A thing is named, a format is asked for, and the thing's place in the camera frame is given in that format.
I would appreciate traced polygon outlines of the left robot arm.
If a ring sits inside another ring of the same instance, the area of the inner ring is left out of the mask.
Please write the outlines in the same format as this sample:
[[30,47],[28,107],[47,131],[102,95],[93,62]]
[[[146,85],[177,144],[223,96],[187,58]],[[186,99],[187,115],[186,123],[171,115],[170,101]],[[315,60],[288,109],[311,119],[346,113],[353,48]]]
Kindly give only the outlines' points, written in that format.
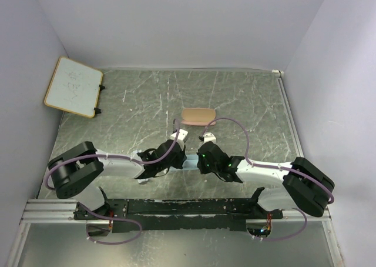
[[186,146],[180,140],[168,139],[156,149],[131,155],[105,153],[92,142],[82,142],[48,163],[43,184],[59,199],[75,199],[95,219],[103,219],[111,208],[104,190],[93,184],[97,177],[121,176],[144,183],[167,174],[170,168],[182,169],[185,160]]

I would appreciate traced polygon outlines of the pink glasses case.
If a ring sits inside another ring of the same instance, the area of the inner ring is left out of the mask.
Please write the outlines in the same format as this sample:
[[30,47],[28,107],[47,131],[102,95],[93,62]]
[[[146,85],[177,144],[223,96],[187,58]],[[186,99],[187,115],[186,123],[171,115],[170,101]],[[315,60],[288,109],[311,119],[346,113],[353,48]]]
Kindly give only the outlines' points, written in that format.
[[216,111],[210,108],[184,108],[182,124],[190,126],[206,126],[216,118]]

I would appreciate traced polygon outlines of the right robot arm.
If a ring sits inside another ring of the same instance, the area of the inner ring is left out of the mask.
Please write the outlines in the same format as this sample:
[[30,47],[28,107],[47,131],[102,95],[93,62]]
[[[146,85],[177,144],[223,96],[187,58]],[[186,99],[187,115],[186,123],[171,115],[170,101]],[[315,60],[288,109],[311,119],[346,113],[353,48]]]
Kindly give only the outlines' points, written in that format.
[[249,204],[250,214],[258,219],[275,209],[293,208],[321,217],[333,201],[334,182],[303,157],[285,163],[249,162],[242,156],[228,156],[213,142],[204,143],[197,156],[197,167],[202,174],[214,173],[225,182],[276,187],[262,190],[258,199]]

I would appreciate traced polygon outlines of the light blue cleaning cloth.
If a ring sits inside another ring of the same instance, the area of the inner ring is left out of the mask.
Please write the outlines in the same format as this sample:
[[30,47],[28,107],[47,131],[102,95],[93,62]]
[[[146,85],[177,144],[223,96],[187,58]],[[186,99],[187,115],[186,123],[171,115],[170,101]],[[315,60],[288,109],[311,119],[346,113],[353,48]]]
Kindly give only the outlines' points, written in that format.
[[197,155],[187,155],[186,160],[183,162],[182,169],[177,169],[174,167],[170,168],[170,171],[193,171],[197,170],[198,156]]

